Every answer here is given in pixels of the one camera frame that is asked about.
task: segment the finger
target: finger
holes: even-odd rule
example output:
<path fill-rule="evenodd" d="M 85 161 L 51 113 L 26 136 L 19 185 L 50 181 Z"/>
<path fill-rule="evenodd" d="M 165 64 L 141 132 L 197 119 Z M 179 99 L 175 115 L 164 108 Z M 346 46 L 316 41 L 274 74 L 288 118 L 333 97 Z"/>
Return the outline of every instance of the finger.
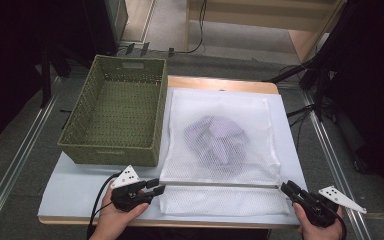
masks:
<path fill-rule="evenodd" d="M 111 195 L 112 195 L 112 188 L 111 188 L 111 183 L 114 182 L 114 180 L 111 180 L 108 183 L 107 186 L 107 191 L 105 192 L 104 198 L 102 199 L 103 203 L 109 203 L 111 201 Z"/>
<path fill-rule="evenodd" d="M 139 217 L 143 212 L 145 212 L 146 209 L 148 209 L 149 204 L 148 203 L 142 203 L 135 208 L 133 208 L 127 215 L 129 217 L 129 221 Z"/>
<path fill-rule="evenodd" d="M 338 213 L 338 215 L 339 215 L 341 218 L 344 217 L 344 213 L 342 212 L 342 208 L 341 208 L 341 206 L 339 206 L 337 213 Z"/>
<path fill-rule="evenodd" d="M 302 227 L 301 227 L 301 226 L 297 229 L 297 232 L 298 232 L 300 235 L 302 235 L 303 230 L 302 230 Z"/>
<path fill-rule="evenodd" d="M 294 209 L 295 209 L 295 215 L 297 215 L 297 218 L 300 221 L 302 226 L 305 227 L 305 226 L 311 225 L 310 221 L 307 218 L 307 215 L 305 214 L 304 209 L 300 204 L 294 203 Z"/>

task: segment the green plastic basket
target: green plastic basket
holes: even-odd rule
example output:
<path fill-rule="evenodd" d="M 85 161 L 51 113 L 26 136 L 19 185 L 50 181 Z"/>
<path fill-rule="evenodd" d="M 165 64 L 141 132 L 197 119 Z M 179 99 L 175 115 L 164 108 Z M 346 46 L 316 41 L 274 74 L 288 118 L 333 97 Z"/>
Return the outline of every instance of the green plastic basket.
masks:
<path fill-rule="evenodd" d="M 166 62 L 96 56 L 58 145 L 77 164 L 155 167 Z"/>

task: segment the floor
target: floor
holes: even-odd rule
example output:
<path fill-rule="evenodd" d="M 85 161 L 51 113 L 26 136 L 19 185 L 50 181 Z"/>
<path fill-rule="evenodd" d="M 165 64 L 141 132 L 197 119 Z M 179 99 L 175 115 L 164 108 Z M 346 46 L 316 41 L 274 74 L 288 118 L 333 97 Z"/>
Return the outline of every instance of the floor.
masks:
<path fill-rule="evenodd" d="M 167 52 L 155 50 L 174 48 L 183 51 L 185 6 L 185 1 L 155 0 L 148 27 L 140 34 L 143 35 L 143 41 L 137 40 L 137 49 L 130 56 L 139 57 L 141 42 L 150 43 L 150 50 L 145 57 L 166 57 Z M 196 52 L 167 58 L 171 66 L 169 74 L 259 81 L 277 76 L 286 66 L 300 64 L 286 30 L 205 22 L 203 33 L 203 44 Z M 200 39 L 197 22 L 190 23 L 189 37 L 189 49 L 193 49 Z M 127 44 L 127 41 L 121 43 L 122 46 Z M 121 48 L 118 55 L 126 56 L 125 49 Z M 62 87 L 53 110 L 47 113 L 47 121 L 41 126 L 42 133 L 38 133 L 32 148 L 24 156 L 26 159 L 20 166 L 20 176 L 13 179 L 10 184 L 12 191 L 5 196 L 5 204 L 0 206 L 0 239 L 76 239 L 84 236 L 84 226 L 43 225 L 36 215 L 41 195 L 60 154 L 55 143 L 68 116 L 60 110 L 72 108 L 86 74 L 84 69 L 77 71 L 77 67 L 74 67 L 70 78 L 60 79 Z M 278 85 L 286 112 L 307 104 L 297 82 L 298 78 L 294 76 Z M 40 94 L 32 98 L 0 137 L 0 182 L 18 156 L 20 143 L 29 132 L 31 123 L 37 118 L 40 100 Z M 297 151 L 307 185 L 313 191 L 335 183 L 330 162 L 326 158 L 330 150 L 322 146 L 317 126 L 320 125 L 313 118 L 307 118 L 300 130 L 299 141 L 299 129 L 291 129 L 294 139 L 299 142 Z M 362 238 L 357 233 L 351 223 L 353 215 L 347 212 L 348 239 L 384 239 L 384 180 L 377 175 L 356 172 L 337 126 L 329 120 L 324 121 L 322 126 L 329 134 L 328 142 L 332 145 L 334 157 L 341 166 L 354 199 L 369 212 L 364 216 L 364 222 L 371 238 Z M 301 238 L 294 230 L 275 229 L 270 239 Z"/>
<path fill-rule="evenodd" d="M 122 35 L 123 42 L 143 42 L 155 6 L 155 0 L 126 0 L 128 21 Z"/>

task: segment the black cable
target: black cable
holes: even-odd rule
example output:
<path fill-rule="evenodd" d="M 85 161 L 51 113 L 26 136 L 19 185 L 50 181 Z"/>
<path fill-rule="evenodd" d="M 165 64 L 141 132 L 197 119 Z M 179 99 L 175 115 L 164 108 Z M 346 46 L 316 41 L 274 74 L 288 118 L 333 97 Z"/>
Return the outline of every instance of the black cable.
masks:
<path fill-rule="evenodd" d="M 326 205 L 324 205 L 323 203 L 321 203 L 321 205 L 323 206 L 323 208 L 325 208 L 326 210 L 328 210 L 332 215 L 334 215 L 338 220 L 339 222 L 341 223 L 341 228 L 342 228 L 342 236 L 341 236 L 341 240 L 345 240 L 347 239 L 347 226 L 345 225 L 345 222 L 344 220 L 341 218 L 341 216 L 338 215 L 338 213 L 336 213 L 335 211 L 333 211 L 331 208 L 328 208 Z"/>
<path fill-rule="evenodd" d="M 109 204 L 101 207 L 98 211 L 96 211 L 96 208 L 97 208 L 98 203 L 99 203 L 99 199 L 101 198 L 101 195 L 102 195 L 102 192 L 104 191 L 104 189 L 108 185 L 108 183 L 111 181 L 111 179 L 120 176 L 120 174 L 121 174 L 121 172 L 111 175 L 107 180 L 105 180 L 104 184 L 102 185 L 101 189 L 99 190 L 98 196 L 96 197 L 96 200 L 95 200 L 95 204 L 93 205 L 92 214 L 90 215 L 89 225 L 87 227 L 86 239 L 89 239 L 93 234 L 93 229 L 92 229 L 93 219 L 95 218 L 96 214 L 98 214 L 99 211 L 101 211 L 102 209 L 104 209 L 104 208 L 108 207 L 110 204 L 112 204 L 112 202 L 110 202 Z"/>
<path fill-rule="evenodd" d="M 289 127 L 293 127 L 295 124 L 301 122 L 302 119 L 303 119 L 303 117 L 304 117 L 304 114 L 302 114 L 300 117 L 298 117 L 297 119 L 295 119 L 295 122 L 291 123 L 291 124 L 289 125 Z"/>
<path fill-rule="evenodd" d="M 202 42 L 204 41 L 204 19 L 205 19 L 205 12 L 207 10 L 207 1 L 208 0 L 204 0 L 204 2 L 202 3 L 202 6 L 201 6 L 201 10 L 199 12 L 199 28 L 200 28 L 200 32 L 201 32 L 201 39 L 199 41 L 199 44 L 195 47 L 195 49 L 191 50 L 191 51 L 181 51 L 181 52 L 170 52 L 170 51 L 161 51 L 161 50 L 147 50 L 148 52 L 158 52 L 158 53 L 174 53 L 174 54 L 190 54 L 190 53 L 193 53 L 195 52 L 196 50 L 198 50 L 198 48 L 201 46 Z"/>
<path fill-rule="evenodd" d="M 307 106 L 301 108 L 300 110 L 297 110 L 297 111 L 293 111 L 293 112 L 287 113 L 287 114 L 286 114 L 286 117 L 287 117 L 287 118 L 290 118 L 290 117 L 292 117 L 292 116 L 294 116 L 294 115 L 297 115 L 297 114 L 299 114 L 299 113 L 305 112 L 306 110 L 309 110 L 309 109 L 313 110 L 314 107 L 315 107 L 314 104 L 307 105 Z"/>
<path fill-rule="evenodd" d="M 286 67 L 281 68 L 281 69 L 279 70 L 278 76 L 280 76 L 280 75 L 282 74 L 283 70 L 285 70 L 285 69 L 287 69 L 287 68 L 291 68 L 291 67 L 296 68 L 296 67 L 299 67 L 299 66 L 302 67 L 302 70 L 310 70 L 310 71 L 315 70 L 315 69 L 311 69 L 311 68 L 306 68 L 306 67 L 304 67 L 303 65 L 289 65 L 289 66 L 286 66 Z M 297 78 L 298 78 L 299 80 L 302 79 L 302 77 L 299 76 L 299 72 L 298 72 L 297 74 L 295 74 L 295 75 L 297 76 Z"/>
<path fill-rule="evenodd" d="M 304 123 L 304 120 L 308 117 L 308 115 L 310 115 L 311 111 L 313 111 L 313 110 L 312 109 L 311 110 L 307 110 L 307 112 L 304 113 L 304 117 L 302 118 L 301 123 L 299 125 L 298 134 L 297 134 L 297 144 L 296 144 L 296 147 L 295 147 L 297 152 L 298 152 L 298 147 L 299 147 L 299 137 L 301 135 L 302 124 Z"/>

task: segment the gray carpet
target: gray carpet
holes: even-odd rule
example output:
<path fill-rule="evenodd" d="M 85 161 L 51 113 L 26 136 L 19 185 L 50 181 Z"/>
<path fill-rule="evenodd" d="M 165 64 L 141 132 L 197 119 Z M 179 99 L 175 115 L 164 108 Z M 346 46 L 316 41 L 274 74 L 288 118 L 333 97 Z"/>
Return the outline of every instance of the gray carpet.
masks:
<path fill-rule="evenodd" d="M 139 52 L 135 51 L 131 57 L 137 57 L 138 54 Z M 167 54 L 150 52 L 145 57 L 166 58 L 166 56 Z M 168 73 L 171 75 L 246 79 L 250 81 L 270 79 L 277 76 L 279 70 L 285 67 L 280 64 L 257 61 L 180 54 L 168 58 L 167 62 Z M 83 67 L 73 66 L 71 77 L 63 79 L 55 106 L 0 213 L 0 239 L 84 239 L 86 226 L 44 225 L 38 221 L 37 211 L 43 191 L 61 153 L 56 142 L 68 115 L 59 110 L 71 110 L 73 108 L 86 74 L 87 71 Z M 304 106 L 301 90 L 296 87 L 297 78 L 294 76 L 288 82 L 290 84 L 287 86 L 295 87 L 286 88 L 283 83 L 279 84 L 279 91 L 286 112 Z M 41 95 L 38 93 L 26 104 L 23 111 L 0 137 L 0 180 L 38 112 L 40 97 Z M 358 202 L 369 212 L 384 213 L 384 180 L 376 175 L 361 175 L 355 172 L 339 129 L 330 120 L 325 120 L 324 124 Z M 292 128 L 295 141 L 298 128 L 299 124 Z M 317 191 L 320 188 L 334 185 L 329 166 L 310 118 L 307 118 L 302 125 L 298 154 L 310 191 Z M 346 222 L 349 229 L 348 239 L 356 239 L 348 219 Z M 371 218 L 367 224 L 373 239 L 384 239 L 384 219 Z M 301 239 L 301 237 L 294 230 L 273 230 L 270 239 Z"/>

